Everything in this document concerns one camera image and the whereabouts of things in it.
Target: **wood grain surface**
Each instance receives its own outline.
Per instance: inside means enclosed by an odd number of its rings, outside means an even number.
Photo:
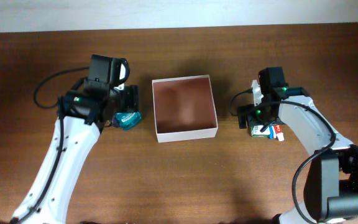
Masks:
[[[0,219],[9,220],[22,202],[52,137],[56,111],[33,104],[35,86],[51,73],[89,65],[91,54],[128,59],[128,84],[140,86],[144,119],[130,131],[103,132],[81,171],[67,223],[265,223],[293,208],[291,180],[307,157],[299,140],[288,127],[284,142],[251,138],[227,110],[265,67],[282,66],[287,82],[303,86],[358,144],[358,24],[0,34]],[[216,137],[157,143],[152,80],[205,74]],[[40,101],[54,103],[86,75],[52,80]],[[235,105],[251,101],[242,96]]]

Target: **white cardboard box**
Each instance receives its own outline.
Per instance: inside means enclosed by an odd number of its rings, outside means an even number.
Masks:
[[[218,131],[209,75],[153,80],[158,142],[213,138]]]

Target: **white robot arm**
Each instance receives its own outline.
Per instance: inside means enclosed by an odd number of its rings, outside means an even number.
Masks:
[[[358,146],[331,126],[302,87],[285,83],[281,67],[262,70],[259,80],[260,85],[254,80],[246,91],[254,95],[254,104],[237,109],[240,127],[246,128],[245,120],[251,126],[252,120],[273,118],[274,122],[266,123],[287,124],[310,156],[293,179],[295,208],[276,215],[274,224],[340,223],[358,217]],[[305,202],[298,204],[296,180],[309,162]],[[350,178],[339,180],[339,170],[351,174]]]
[[[84,70],[63,71],[52,75]],[[39,173],[29,193],[13,214],[9,224],[64,224],[67,208],[81,168],[98,140],[104,124],[117,112],[138,110],[139,89],[124,86],[129,66],[124,58],[92,55],[88,78],[59,97],[59,118]],[[84,84],[83,91],[78,87]],[[37,103],[41,108],[53,108]]]
[[[85,124],[84,119],[81,118],[67,116],[63,122],[63,152],[50,187],[37,210],[22,223],[65,223],[71,193],[86,157],[99,138],[100,131],[96,124]],[[14,212],[13,217],[23,219],[28,214],[29,208],[33,207],[40,198],[58,154],[59,141],[60,123],[57,120],[48,153],[29,193]]]

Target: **blue object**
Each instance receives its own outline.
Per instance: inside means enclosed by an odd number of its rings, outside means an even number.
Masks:
[[[273,126],[269,126],[268,129],[270,130],[270,135],[268,136],[268,138],[273,139],[274,138],[274,134],[273,134]]]
[[[137,125],[141,120],[142,116],[139,112],[135,113],[116,113],[115,121],[123,130],[128,130]]]

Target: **white wall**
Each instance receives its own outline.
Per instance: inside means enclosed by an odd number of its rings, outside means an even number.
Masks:
[[[358,0],[0,0],[0,32],[358,22]]]

